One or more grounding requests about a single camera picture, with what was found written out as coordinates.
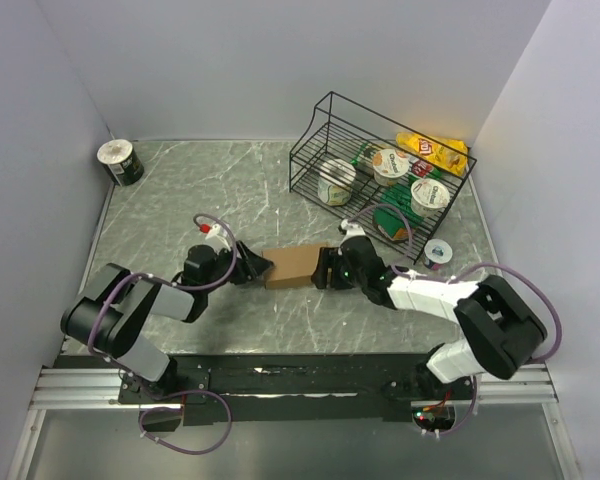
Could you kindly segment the brown cardboard box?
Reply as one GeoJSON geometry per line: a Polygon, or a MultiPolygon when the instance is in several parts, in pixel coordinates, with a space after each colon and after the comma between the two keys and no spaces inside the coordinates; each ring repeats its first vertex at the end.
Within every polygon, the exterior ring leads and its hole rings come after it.
{"type": "Polygon", "coordinates": [[[327,242],[320,242],[263,250],[262,256],[274,264],[264,274],[265,288],[281,290],[310,287],[320,250],[328,246],[327,242]]]}

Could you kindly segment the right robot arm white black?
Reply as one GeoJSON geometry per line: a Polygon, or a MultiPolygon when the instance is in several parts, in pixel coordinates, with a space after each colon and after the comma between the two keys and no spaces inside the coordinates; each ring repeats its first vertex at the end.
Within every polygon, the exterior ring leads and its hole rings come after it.
{"type": "Polygon", "coordinates": [[[311,282],[318,289],[359,289],[373,304],[420,312],[457,325],[462,337],[427,354],[417,386],[436,399],[453,382],[488,373],[510,379],[547,338],[539,317],[507,280],[436,281],[404,267],[391,268],[364,234],[319,250],[311,282]]]}

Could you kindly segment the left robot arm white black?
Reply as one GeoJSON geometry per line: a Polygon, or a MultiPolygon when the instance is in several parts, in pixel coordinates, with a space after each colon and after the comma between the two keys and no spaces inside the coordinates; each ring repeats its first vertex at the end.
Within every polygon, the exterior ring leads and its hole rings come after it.
{"type": "Polygon", "coordinates": [[[65,311],[60,328],[89,353],[123,370],[154,401],[165,402],[187,381],[177,373],[177,360],[142,335],[148,317],[193,323],[208,307],[211,292],[227,283],[259,280],[273,267],[241,241],[218,251],[191,247],[170,282],[109,263],[65,311]]]}

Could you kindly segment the green snack package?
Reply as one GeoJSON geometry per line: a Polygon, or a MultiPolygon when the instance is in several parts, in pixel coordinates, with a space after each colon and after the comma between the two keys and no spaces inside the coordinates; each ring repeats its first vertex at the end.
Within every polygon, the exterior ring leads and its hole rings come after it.
{"type": "MultiPolygon", "coordinates": [[[[381,203],[398,208],[408,220],[410,228],[415,231],[422,223],[422,218],[411,208],[411,194],[401,185],[393,185],[384,191],[381,203]]],[[[400,216],[392,209],[378,208],[373,213],[376,229],[394,243],[405,242],[409,239],[408,230],[400,216]]]]}

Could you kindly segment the wrapped toilet paper roll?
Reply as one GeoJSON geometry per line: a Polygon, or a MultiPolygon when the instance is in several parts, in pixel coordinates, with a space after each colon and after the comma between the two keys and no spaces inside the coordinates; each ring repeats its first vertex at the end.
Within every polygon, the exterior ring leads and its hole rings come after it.
{"type": "Polygon", "coordinates": [[[349,202],[356,179],[354,166],[341,159],[330,159],[319,166],[317,194],[327,206],[339,207],[349,202]]]}

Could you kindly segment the yogurt cup upper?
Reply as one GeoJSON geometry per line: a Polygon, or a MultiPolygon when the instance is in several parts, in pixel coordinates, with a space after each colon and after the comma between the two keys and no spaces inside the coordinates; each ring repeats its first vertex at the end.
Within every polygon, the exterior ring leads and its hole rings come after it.
{"type": "Polygon", "coordinates": [[[385,148],[371,158],[375,181],[385,187],[393,186],[408,174],[411,156],[401,150],[385,148]]]}

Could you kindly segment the yogurt cup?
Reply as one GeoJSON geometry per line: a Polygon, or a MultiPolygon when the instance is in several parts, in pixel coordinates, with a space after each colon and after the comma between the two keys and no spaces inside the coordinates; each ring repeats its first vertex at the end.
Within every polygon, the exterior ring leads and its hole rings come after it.
{"type": "Polygon", "coordinates": [[[371,158],[375,181],[385,187],[393,186],[408,174],[411,156],[401,150],[385,148],[371,158]]]}
{"type": "Polygon", "coordinates": [[[411,210],[423,218],[443,211],[451,199],[447,187],[438,180],[430,178],[414,181],[410,191],[411,210]]]}

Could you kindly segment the small blue white cup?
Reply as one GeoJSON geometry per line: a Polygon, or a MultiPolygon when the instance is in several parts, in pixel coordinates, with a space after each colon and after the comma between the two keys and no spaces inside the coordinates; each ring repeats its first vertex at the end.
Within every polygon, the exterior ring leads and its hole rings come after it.
{"type": "Polygon", "coordinates": [[[423,264],[429,270],[439,270],[453,257],[452,247],[444,240],[431,239],[424,246],[423,264]]]}

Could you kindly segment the yogurt cup lower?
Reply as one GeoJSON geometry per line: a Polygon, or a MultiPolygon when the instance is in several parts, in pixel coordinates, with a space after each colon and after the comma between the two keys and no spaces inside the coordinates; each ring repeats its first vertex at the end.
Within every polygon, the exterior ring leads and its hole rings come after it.
{"type": "Polygon", "coordinates": [[[447,187],[438,180],[430,178],[414,181],[410,191],[411,210],[423,218],[443,211],[451,199],[447,187]]]}

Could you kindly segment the red green snack packet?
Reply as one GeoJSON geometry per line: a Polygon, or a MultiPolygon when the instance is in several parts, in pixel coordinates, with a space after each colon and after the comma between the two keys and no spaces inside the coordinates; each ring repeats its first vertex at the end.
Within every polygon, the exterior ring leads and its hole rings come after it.
{"type": "MultiPolygon", "coordinates": [[[[356,169],[372,175],[374,178],[371,158],[377,151],[385,148],[395,149],[384,142],[365,142],[359,147],[357,153],[354,155],[354,159],[351,161],[351,164],[356,169]]],[[[403,176],[408,178],[409,183],[420,178],[433,178],[438,180],[442,177],[442,173],[437,167],[434,167],[432,164],[427,163],[426,161],[421,160],[411,154],[409,155],[411,156],[410,170],[407,175],[403,176]]]]}

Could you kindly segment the yellow chips bag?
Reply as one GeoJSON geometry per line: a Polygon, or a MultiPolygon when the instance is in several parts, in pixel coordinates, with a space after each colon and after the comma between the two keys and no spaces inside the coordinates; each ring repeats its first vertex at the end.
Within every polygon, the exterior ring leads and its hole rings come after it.
{"type": "Polygon", "coordinates": [[[424,160],[451,174],[461,176],[468,163],[469,149],[464,141],[446,137],[431,138],[411,132],[400,132],[396,143],[424,160]]]}

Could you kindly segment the black chip can white lid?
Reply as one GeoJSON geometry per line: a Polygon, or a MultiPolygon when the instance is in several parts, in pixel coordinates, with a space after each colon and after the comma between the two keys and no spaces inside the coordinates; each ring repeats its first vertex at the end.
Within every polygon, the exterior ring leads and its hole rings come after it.
{"type": "Polygon", "coordinates": [[[144,166],[129,140],[114,139],[106,142],[98,149],[97,160],[118,186],[133,185],[144,174],[144,166]]]}

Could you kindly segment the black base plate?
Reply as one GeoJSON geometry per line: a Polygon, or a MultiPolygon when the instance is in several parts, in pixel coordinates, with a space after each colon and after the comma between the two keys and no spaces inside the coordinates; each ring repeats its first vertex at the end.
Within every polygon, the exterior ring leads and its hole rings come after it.
{"type": "Polygon", "coordinates": [[[511,379],[500,361],[471,361],[450,378],[434,371],[430,354],[174,355],[159,380],[121,369],[116,400],[138,407],[150,432],[176,424],[379,419],[410,422],[414,405],[445,408],[475,393],[471,379],[511,379]]]}

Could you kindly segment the aluminium rail frame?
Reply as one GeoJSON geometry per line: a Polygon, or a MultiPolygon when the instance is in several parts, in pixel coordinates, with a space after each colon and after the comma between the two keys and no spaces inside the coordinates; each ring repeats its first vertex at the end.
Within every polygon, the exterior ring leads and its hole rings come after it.
{"type": "Polygon", "coordinates": [[[142,441],[113,369],[45,368],[11,479],[578,479],[582,472],[544,366],[483,376],[473,415],[441,439],[367,422],[240,423],[193,457],[142,441]]]}

